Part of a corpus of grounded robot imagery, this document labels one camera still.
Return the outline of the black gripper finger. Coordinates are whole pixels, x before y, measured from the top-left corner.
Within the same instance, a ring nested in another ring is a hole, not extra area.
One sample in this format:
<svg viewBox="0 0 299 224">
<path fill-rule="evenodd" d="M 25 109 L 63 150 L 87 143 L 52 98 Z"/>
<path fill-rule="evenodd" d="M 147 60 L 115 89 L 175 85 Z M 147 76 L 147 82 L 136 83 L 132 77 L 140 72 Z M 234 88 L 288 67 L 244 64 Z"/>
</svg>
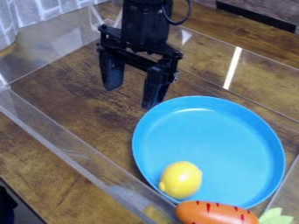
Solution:
<svg viewBox="0 0 299 224">
<path fill-rule="evenodd" d="M 105 90 L 111 91 L 123 85 L 125 62 L 107 49 L 99 50 L 99 67 Z"/>
<path fill-rule="evenodd" d="M 141 107 L 151 109 L 166 97 L 168 87 L 178 80 L 178 62 L 160 59 L 157 63 L 147 69 L 144 80 L 144 96 Z"/>
</svg>

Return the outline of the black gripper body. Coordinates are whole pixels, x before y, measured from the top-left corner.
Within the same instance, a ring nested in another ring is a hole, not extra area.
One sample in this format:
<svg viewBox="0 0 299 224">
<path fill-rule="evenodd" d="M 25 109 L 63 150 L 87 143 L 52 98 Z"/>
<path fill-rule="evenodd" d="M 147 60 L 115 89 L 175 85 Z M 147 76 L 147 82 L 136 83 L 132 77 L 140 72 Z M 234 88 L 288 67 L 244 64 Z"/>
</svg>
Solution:
<svg viewBox="0 0 299 224">
<path fill-rule="evenodd" d="M 174 0 L 124 0 L 121 27 L 101 25 L 97 52 L 107 49 L 125 64 L 147 71 L 159 60 L 179 61 L 183 54 L 168 43 Z"/>
</svg>

